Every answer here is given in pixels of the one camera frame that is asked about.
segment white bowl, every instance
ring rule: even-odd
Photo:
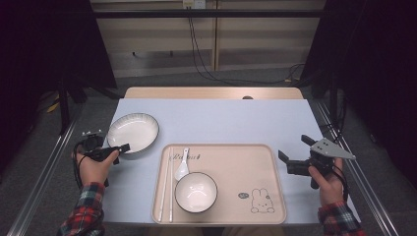
[[[216,198],[217,186],[214,180],[200,172],[184,176],[175,188],[175,200],[178,205],[192,213],[207,210]]]

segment spoon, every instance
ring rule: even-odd
[[[181,161],[180,166],[178,167],[177,171],[175,172],[175,179],[177,181],[180,181],[180,179],[190,173],[188,171],[188,165],[187,165],[187,156],[188,156],[188,147],[184,148],[184,154],[183,154],[183,160]]]

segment red plaid sleeve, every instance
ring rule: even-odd
[[[365,232],[344,201],[319,208],[319,221],[325,235],[364,236]]]
[[[80,199],[68,219],[61,225],[57,235],[103,235],[101,201],[104,185],[89,183],[83,186]]]

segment hand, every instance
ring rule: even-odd
[[[80,165],[80,176],[83,185],[92,182],[104,184],[107,179],[108,169],[117,156],[119,156],[119,151],[114,150],[105,160],[98,162],[88,156],[84,157],[83,154],[77,153],[77,163],[80,163],[84,157]]]
[[[336,158],[334,160],[334,165],[340,170],[342,168],[342,163],[341,158]],[[334,171],[339,175],[341,175],[340,170],[334,168]],[[324,177],[314,166],[309,167],[309,172],[312,178],[316,180],[320,186],[320,201],[322,207],[343,201],[343,185],[336,176],[330,173],[328,176]]]

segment table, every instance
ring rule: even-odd
[[[129,88],[113,122],[134,112],[155,117],[160,133],[150,148],[122,155],[120,164],[110,169],[110,186],[103,201],[107,222],[156,225],[151,209],[160,152],[172,143],[258,143],[275,153],[282,149],[293,159],[306,159],[310,149],[301,142],[301,135],[315,140],[322,137],[297,88]],[[239,119],[228,125],[234,117]],[[283,224],[318,223],[319,192],[310,188],[310,178],[287,174],[279,160],[276,165],[287,207]],[[352,202],[349,205],[359,219]]]

